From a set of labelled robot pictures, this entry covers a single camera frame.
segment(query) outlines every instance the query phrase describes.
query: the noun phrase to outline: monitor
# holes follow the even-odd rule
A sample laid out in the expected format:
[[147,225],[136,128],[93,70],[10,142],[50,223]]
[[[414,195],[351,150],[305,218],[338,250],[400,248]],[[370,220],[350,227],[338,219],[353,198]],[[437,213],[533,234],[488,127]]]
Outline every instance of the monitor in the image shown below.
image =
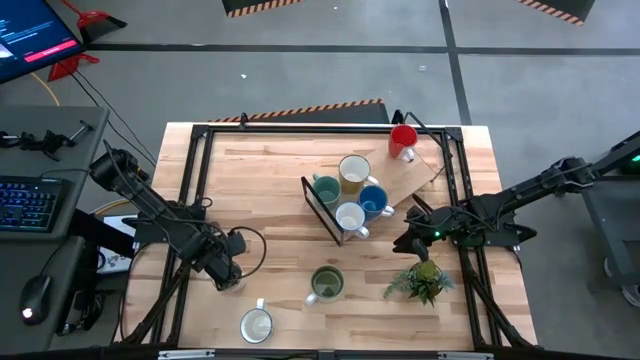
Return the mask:
[[0,0],[0,84],[82,51],[44,0]]

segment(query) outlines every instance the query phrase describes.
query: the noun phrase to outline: red mug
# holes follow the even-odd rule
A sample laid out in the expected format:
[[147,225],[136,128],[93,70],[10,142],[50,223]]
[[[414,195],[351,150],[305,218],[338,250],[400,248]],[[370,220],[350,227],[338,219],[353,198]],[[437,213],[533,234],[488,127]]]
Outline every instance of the red mug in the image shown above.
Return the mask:
[[412,162],[416,157],[413,147],[418,142],[418,132],[412,126],[402,124],[391,129],[389,155],[394,159]]

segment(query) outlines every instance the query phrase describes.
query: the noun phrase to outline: keyboard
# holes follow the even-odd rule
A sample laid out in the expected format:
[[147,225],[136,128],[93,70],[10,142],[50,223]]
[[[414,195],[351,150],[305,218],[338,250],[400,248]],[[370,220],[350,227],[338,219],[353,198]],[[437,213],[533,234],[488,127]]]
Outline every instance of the keyboard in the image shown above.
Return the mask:
[[0,232],[51,232],[68,188],[63,179],[0,176]]

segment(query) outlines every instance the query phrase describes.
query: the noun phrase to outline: wooden table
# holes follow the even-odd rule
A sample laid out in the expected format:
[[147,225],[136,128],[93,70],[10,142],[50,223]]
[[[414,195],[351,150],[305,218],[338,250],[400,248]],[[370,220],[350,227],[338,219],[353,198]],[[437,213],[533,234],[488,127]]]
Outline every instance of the wooden table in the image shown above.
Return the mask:
[[[153,188],[166,199],[178,197],[192,125],[167,125],[153,181]],[[500,191],[488,129],[481,126],[462,129],[475,193]],[[331,239],[304,200],[301,176],[335,169],[345,155],[366,155],[386,139],[381,135],[216,134],[205,192],[213,199],[207,219],[215,219],[226,230],[238,225],[254,227],[265,235],[268,253],[260,271],[247,278],[245,287],[238,292],[217,292],[205,272],[191,274],[181,347],[473,348],[458,252],[449,242],[438,242],[430,248],[431,257],[457,284],[455,290],[438,296],[435,307],[423,306],[416,299],[409,301],[406,296],[382,298],[392,276],[417,260],[416,256],[391,251],[393,240],[407,229],[402,220],[413,205],[411,199],[396,207],[397,216],[377,220],[370,227],[369,239],[353,238],[343,247]],[[441,150],[428,136],[421,136],[417,152],[434,174],[443,166]],[[449,203],[444,175],[425,185],[418,194],[433,207]],[[249,232],[244,235],[248,252],[234,261],[248,271],[260,259],[262,243]],[[126,299],[125,334],[142,320],[158,296],[166,251],[166,245],[150,246],[136,259]],[[504,249],[487,248],[486,253],[497,303],[521,334],[535,343],[516,259]],[[305,307],[303,299],[310,291],[310,276],[326,263],[344,272],[345,298],[332,304]],[[267,310],[274,317],[275,331],[264,343],[251,345],[240,335],[240,320],[260,297],[266,299]],[[486,312],[483,306],[479,308],[483,334],[489,339]],[[165,329],[169,328],[172,316],[170,304]]]

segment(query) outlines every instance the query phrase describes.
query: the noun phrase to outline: green leaves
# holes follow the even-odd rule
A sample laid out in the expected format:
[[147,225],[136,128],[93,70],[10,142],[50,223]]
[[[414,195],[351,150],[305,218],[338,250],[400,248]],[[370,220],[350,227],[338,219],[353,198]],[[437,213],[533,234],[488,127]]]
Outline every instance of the green leaves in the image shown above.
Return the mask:
[[442,290],[453,289],[455,283],[451,277],[440,270],[433,260],[415,264],[408,270],[402,270],[397,273],[387,289],[383,297],[386,299],[394,291],[401,293],[409,293],[409,298],[417,297],[423,305],[427,302],[431,306],[435,305],[436,296]]

